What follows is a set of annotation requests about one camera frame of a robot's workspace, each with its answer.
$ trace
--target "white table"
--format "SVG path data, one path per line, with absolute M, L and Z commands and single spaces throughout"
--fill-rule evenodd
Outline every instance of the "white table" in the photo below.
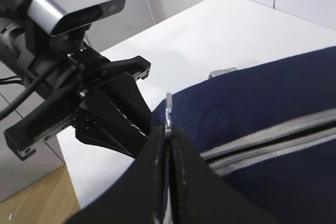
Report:
M 166 92 L 207 79 L 213 70 L 252 67 L 336 45 L 336 32 L 247 0 L 206 0 L 104 51 L 110 60 L 141 55 L 152 63 L 139 82 L 154 109 Z M 59 134 L 81 207 L 113 184 L 132 159 Z

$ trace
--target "wooden floor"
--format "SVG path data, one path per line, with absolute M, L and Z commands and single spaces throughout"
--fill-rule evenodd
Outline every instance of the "wooden floor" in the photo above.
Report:
M 62 224 L 79 210 L 66 166 L 0 202 L 0 223 Z

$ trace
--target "navy blue bag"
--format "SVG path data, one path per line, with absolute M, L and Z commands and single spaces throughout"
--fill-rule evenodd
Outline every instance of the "navy blue bag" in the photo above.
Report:
M 336 223 L 336 47 L 187 88 L 173 95 L 172 121 L 215 173 L 283 223 Z

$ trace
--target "fabric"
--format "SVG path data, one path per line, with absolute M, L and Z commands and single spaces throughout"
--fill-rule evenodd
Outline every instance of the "fabric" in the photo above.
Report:
M 336 47 L 211 78 L 173 95 L 172 122 L 199 152 L 336 108 Z M 164 122 L 165 102 L 152 114 Z M 336 141 L 223 177 L 283 223 L 336 223 Z

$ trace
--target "zipper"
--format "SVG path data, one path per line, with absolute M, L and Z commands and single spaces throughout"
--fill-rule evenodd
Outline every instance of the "zipper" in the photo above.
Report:
M 219 175 L 336 139 L 336 109 L 303 116 L 203 152 Z

